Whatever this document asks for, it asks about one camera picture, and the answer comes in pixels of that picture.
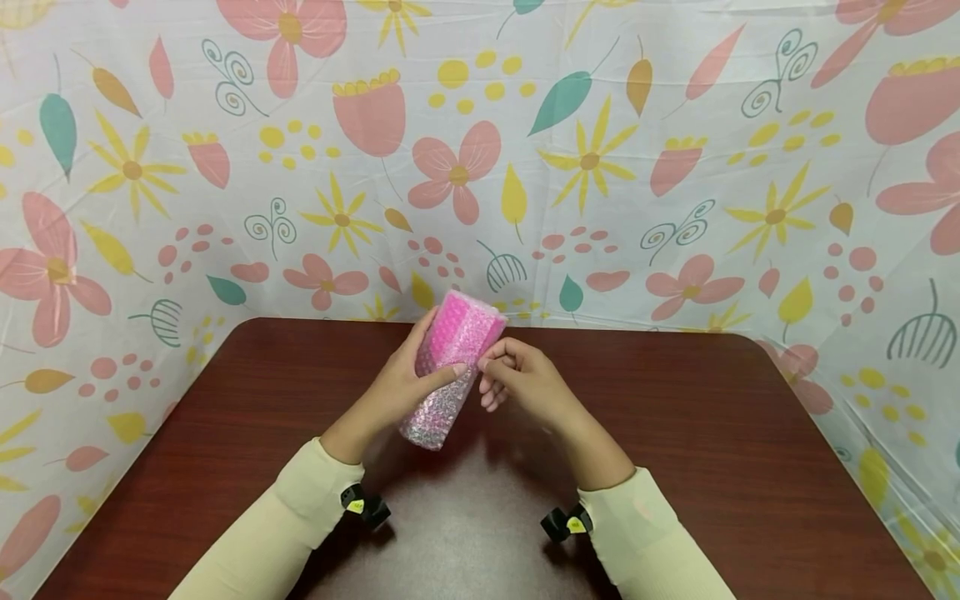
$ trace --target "cream sleeve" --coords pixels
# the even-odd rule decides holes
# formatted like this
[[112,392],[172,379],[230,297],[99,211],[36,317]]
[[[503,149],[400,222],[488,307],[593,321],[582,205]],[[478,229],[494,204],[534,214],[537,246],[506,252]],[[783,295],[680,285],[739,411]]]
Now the cream sleeve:
[[274,484],[206,551],[171,600],[282,600],[343,516],[340,493],[360,465],[331,458],[320,439],[303,445]]
[[580,501],[593,549],[625,600],[735,600],[647,469],[608,490],[580,490]]

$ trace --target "pink bubble wrap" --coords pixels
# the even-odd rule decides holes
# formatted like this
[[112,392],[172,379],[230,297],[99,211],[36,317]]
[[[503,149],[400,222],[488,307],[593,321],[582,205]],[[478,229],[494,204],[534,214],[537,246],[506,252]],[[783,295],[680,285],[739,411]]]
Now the pink bubble wrap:
[[459,379],[427,396],[400,425],[400,434],[414,444],[439,450],[457,419],[476,379],[477,359],[496,342],[507,319],[495,308],[466,294],[449,291],[417,352],[417,375],[465,363]]

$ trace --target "fabric backdrop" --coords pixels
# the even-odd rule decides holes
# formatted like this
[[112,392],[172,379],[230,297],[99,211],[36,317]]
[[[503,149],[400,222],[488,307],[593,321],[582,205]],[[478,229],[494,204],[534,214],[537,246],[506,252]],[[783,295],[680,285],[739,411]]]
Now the fabric backdrop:
[[237,324],[448,288],[756,340],[960,598],[958,12],[0,0],[0,598]]

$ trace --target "yellow flower print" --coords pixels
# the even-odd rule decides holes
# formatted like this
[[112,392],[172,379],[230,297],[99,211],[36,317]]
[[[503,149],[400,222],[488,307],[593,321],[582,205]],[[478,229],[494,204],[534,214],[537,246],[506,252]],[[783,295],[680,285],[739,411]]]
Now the yellow flower print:
[[736,306],[737,302],[734,302],[731,304],[730,308],[728,308],[719,317],[717,317],[716,313],[710,313],[710,317],[707,320],[706,329],[682,327],[681,331],[685,331],[687,333],[726,333],[735,326],[754,316],[753,313],[745,313],[743,315],[734,316],[736,314]]
[[786,192],[783,194],[783,198],[779,204],[776,204],[777,184],[774,181],[770,181],[770,188],[767,191],[767,204],[763,212],[737,208],[724,209],[737,221],[743,223],[762,223],[762,225],[737,242],[728,253],[743,248],[759,235],[760,241],[756,244],[756,251],[754,252],[754,262],[756,262],[756,260],[760,258],[760,254],[763,253],[763,249],[767,246],[771,231],[777,233],[777,239],[780,241],[780,245],[786,246],[787,226],[797,229],[813,229],[815,227],[809,221],[790,216],[793,212],[823,196],[830,189],[829,185],[825,185],[803,196],[794,203],[797,195],[800,194],[800,189],[804,186],[806,171],[809,167],[810,163],[808,161],[807,164],[804,165],[804,168],[797,173],[796,177],[790,181],[790,186],[786,188]]
[[900,509],[894,509],[894,515],[903,536],[912,546],[904,544],[900,549],[926,586],[935,596],[960,600],[960,591],[950,580],[951,576],[960,577],[960,546],[956,545],[956,540],[946,529],[941,529],[936,536],[924,537]]
[[384,321],[389,321],[390,319],[396,316],[396,313],[400,312],[400,307],[395,306],[391,308],[386,314],[384,314],[383,300],[380,299],[379,294],[376,294],[373,297],[373,302],[374,302],[373,308],[370,308],[369,306],[367,306],[366,303],[364,303],[363,305],[363,307],[367,309],[367,316],[370,317],[369,319],[364,319],[364,321],[376,321],[378,323],[382,323]]
[[319,189],[317,190],[317,197],[320,198],[320,202],[324,203],[324,208],[326,209],[325,215],[308,212],[302,212],[300,215],[310,223],[316,223],[326,228],[337,228],[336,231],[333,232],[333,236],[330,237],[330,248],[328,252],[333,252],[334,249],[337,248],[337,244],[340,243],[340,238],[343,236],[347,240],[347,245],[350,246],[350,251],[353,252],[354,256],[359,258],[360,254],[357,253],[357,247],[356,244],[353,243],[351,233],[368,244],[372,244],[370,238],[367,237],[367,234],[363,232],[362,228],[377,232],[383,232],[383,228],[379,225],[353,218],[353,213],[363,205],[363,201],[367,197],[366,192],[357,194],[353,202],[350,203],[350,206],[344,210],[344,195],[340,193],[340,185],[337,183],[337,178],[333,175],[332,171],[330,172],[330,194],[333,196],[333,206],[330,206],[330,202],[326,199],[324,193]]
[[566,195],[570,193],[570,190],[573,189],[573,186],[578,182],[580,183],[580,214],[584,214],[584,205],[587,203],[587,187],[588,181],[590,179],[590,173],[593,174],[593,182],[596,184],[597,189],[600,190],[600,193],[604,197],[608,194],[607,189],[607,179],[604,177],[603,172],[606,171],[615,177],[619,177],[622,180],[635,180],[636,176],[624,169],[623,167],[613,164],[608,160],[604,160],[603,157],[607,154],[616,150],[620,144],[627,141],[627,139],[634,134],[636,131],[636,125],[632,125],[617,135],[613,137],[606,146],[601,147],[603,144],[603,138],[607,134],[607,124],[610,121],[610,95],[607,96],[607,101],[604,103],[603,107],[600,108],[600,115],[597,117],[596,125],[593,128],[593,139],[590,140],[589,150],[587,148],[587,134],[584,131],[584,126],[577,120],[577,152],[578,156],[563,156],[563,155],[554,155],[543,150],[540,151],[540,156],[543,157],[543,160],[547,162],[551,167],[560,169],[561,171],[574,171],[579,169],[579,172],[573,176],[573,179],[567,182],[564,186],[564,189],[561,190],[560,196],[557,197],[557,200],[553,203],[554,206],[564,201]]
[[95,142],[88,142],[90,148],[94,150],[100,158],[105,160],[108,165],[116,169],[116,173],[109,175],[90,186],[91,192],[107,193],[121,187],[127,181],[130,182],[130,206],[133,208],[133,220],[140,222],[140,194],[156,209],[158,213],[166,218],[170,218],[167,209],[163,207],[156,194],[147,185],[147,183],[158,187],[170,194],[179,194],[177,188],[166,181],[157,177],[156,173],[179,174],[186,173],[186,169],[175,164],[153,163],[143,164],[141,159],[143,153],[147,150],[147,143],[150,142],[150,128],[144,125],[137,132],[133,139],[133,154],[127,152],[127,147],[117,130],[113,128],[104,115],[97,111],[97,120],[100,121],[100,129],[104,131],[110,147],[116,153],[116,156],[109,153],[106,149]]
[[387,17],[383,19],[383,27],[380,28],[380,41],[376,47],[379,48],[383,45],[383,42],[387,40],[387,36],[390,35],[390,29],[393,28],[396,32],[396,43],[400,45],[400,54],[404,57],[407,56],[407,49],[403,45],[403,26],[401,21],[406,23],[407,29],[409,29],[414,36],[419,36],[420,32],[417,31],[417,24],[414,23],[411,13],[416,16],[433,16],[433,13],[428,9],[419,4],[407,2],[407,0],[359,0],[359,2],[360,6],[368,11],[389,11]]

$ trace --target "wooden table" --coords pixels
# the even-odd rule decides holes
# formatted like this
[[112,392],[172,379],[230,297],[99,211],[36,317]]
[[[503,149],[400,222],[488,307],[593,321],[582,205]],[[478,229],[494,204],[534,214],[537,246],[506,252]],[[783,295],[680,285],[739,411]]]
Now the wooden table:
[[[306,440],[360,396],[403,324],[260,319],[232,333],[37,596],[166,598]],[[513,329],[542,348],[648,467],[740,600],[929,597],[766,354],[734,336]],[[345,519],[292,598],[617,597],[582,537],[539,526],[575,502],[560,455],[476,395],[440,453],[396,435],[365,488],[387,525]]]

